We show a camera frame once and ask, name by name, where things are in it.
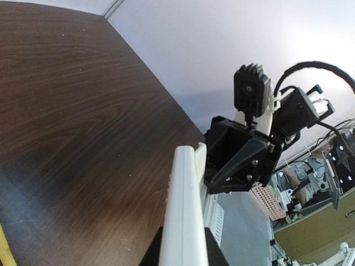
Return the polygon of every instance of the cabinet handle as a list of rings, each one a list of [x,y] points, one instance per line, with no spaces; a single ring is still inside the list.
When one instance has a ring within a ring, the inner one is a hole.
[[[349,218],[351,215],[355,214],[355,209],[353,209],[352,211],[348,212],[346,214],[346,217]]]

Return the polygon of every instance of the gray floor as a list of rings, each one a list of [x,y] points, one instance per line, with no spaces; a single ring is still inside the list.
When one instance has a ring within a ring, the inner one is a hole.
[[[247,192],[223,193],[218,203],[225,211],[221,250],[229,265],[269,265],[269,217],[255,198]]]

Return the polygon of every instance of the person's arm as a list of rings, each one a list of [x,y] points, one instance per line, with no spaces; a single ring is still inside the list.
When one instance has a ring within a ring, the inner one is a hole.
[[[286,175],[292,189],[300,184],[298,177],[292,169],[290,169],[289,167],[285,167],[282,172]],[[302,206],[306,204],[306,190],[304,188],[297,191],[295,193],[295,197]]]

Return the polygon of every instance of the wood grain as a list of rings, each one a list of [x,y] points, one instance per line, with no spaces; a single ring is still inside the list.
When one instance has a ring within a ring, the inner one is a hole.
[[[101,17],[0,2],[0,219],[19,265],[138,265],[202,135]]]

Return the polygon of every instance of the dark brown wooden surface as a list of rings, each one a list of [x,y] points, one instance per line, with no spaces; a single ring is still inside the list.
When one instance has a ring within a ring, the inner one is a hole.
[[[201,134],[103,18],[0,2],[0,219],[19,265],[138,265]]]

